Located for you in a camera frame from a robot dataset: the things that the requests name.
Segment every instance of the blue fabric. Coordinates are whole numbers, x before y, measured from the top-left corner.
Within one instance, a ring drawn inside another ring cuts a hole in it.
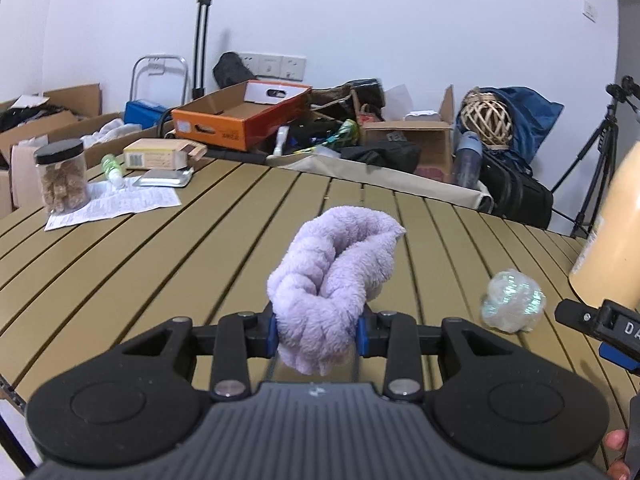
[[[538,92],[523,86],[485,87],[480,91],[491,92],[500,99],[506,105],[513,122],[513,138],[509,149],[494,152],[494,155],[521,173],[531,175],[529,165],[540,144],[556,124],[564,105],[549,102]],[[460,114],[456,124],[461,133],[466,131]]]

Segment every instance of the black suitcase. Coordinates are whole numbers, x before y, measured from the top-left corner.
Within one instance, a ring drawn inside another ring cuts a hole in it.
[[[536,179],[509,168],[487,149],[482,152],[480,181],[494,197],[494,216],[541,229],[549,227],[552,193]]]

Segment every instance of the beige bottle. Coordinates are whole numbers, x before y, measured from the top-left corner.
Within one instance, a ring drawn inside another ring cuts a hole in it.
[[[607,198],[569,275],[580,300],[627,308],[640,301],[640,142],[616,171]]]

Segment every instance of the black lid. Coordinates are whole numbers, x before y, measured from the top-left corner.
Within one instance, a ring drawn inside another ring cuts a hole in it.
[[[54,164],[74,158],[82,152],[84,152],[84,145],[81,139],[65,139],[38,148],[33,153],[33,158],[36,164]]]

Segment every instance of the white wall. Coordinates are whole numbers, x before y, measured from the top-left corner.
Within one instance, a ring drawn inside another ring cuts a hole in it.
[[[640,0],[618,0],[620,4],[620,46],[618,49],[618,73],[616,82],[630,75],[640,83]],[[640,139],[640,124],[631,107],[620,105],[618,109],[620,140],[618,163]]]
[[[458,100],[476,85],[529,86],[566,105],[534,162],[550,187],[601,120],[615,75],[617,0],[588,1],[597,23],[582,16],[583,0],[214,0],[207,88],[225,50],[307,56],[305,81],[317,87],[366,76],[406,83],[417,107],[437,106],[449,83]],[[191,63],[195,13],[196,0],[50,0],[44,86],[99,81],[105,110],[120,110],[140,55]],[[151,81],[141,96],[175,103],[175,76]],[[559,190],[565,213],[579,208],[593,165],[592,154]]]
[[[42,90],[49,0],[0,0],[0,102]]]

